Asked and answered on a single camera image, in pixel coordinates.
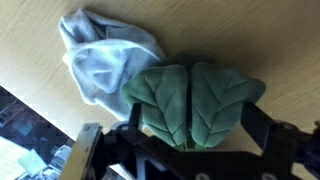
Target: white towel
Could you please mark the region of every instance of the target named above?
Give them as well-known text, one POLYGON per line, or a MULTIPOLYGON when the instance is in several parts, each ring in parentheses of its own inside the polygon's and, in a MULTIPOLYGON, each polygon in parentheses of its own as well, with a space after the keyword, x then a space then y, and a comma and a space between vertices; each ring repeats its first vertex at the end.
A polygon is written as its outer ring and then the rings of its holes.
POLYGON ((62 17, 59 29, 67 47, 63 60, 83 100, 128 120, 130 109, 120 90, 132 76, 165 57, 155 38, 134 25, 81 9, 62 17))

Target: fabric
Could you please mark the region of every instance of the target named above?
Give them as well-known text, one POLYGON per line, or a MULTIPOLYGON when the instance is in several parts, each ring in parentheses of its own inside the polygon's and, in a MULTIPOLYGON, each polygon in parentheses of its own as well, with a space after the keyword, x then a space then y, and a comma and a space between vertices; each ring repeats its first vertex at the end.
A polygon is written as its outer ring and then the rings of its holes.
POLYGON ((155 38, 134 25, 81 9, 62 17, 59 30, 67 48, 63 60, 83 100, 127 120, 130 108, 120 89, 136 73, 165 57, 155 38))
POLYGON ((130 107, 141 103, 143 123, 171 146, 186 139, 187 81, 184 68, 172 65, 144 70, 123 86, 130 107))
POLYGON ((197 63, 191 72, 193 140, 218 145, 240 120, 244 102, 257 102, 265 84, 232 67, 197 63))
POLYGON ((142 104, 143 123, 171 146, 190 138, 197 147, 216 146, 240 119, 243 102, 256 102, 265 91, 262 81, 207 63, 206 56, 169 59, 135 75, 122 94, 130 106, 142 104))

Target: wooden table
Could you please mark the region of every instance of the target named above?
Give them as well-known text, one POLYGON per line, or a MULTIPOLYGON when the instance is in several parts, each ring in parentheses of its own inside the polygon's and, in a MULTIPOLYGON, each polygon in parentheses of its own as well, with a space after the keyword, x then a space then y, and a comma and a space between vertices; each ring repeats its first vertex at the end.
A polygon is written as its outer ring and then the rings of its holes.
MULTIPOLYGON (((83 103, 62 62, 58 22, 78 8, 148 30, 167 55, 205 53, 262 79, 258 105, 275 119, 311 132, 320 118, 320 1, 0 0, 0 85, 72 138, 117 121, 83 103)), ((258 152, 239 125, 220 146, 258 152)))

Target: floor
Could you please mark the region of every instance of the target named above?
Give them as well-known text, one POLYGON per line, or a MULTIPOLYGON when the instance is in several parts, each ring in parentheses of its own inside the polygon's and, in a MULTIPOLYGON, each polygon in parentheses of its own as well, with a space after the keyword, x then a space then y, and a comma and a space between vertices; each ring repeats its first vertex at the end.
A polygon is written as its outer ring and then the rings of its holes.
POLYGON ((72 147, 71 138, 0 86, 0 104, 8 99, 11 102, 0 108, 0 117, 5 122, 0 127, 1 137, 27 150, 34 149, 47 164, 58 148, 72 147))
MULTIPOLYGON (((148 30, 167 55, 205 53, 262 79, 259 107, 312 132, 320 118, 319 7, 317 0, 0 0, 0 84, 73 138, 85 122, 106 129, 116 122, 83 104, 62 62, 59 18, 86 8, 148 30)), ((240 126, 221 147, 258 152, 240 126)))

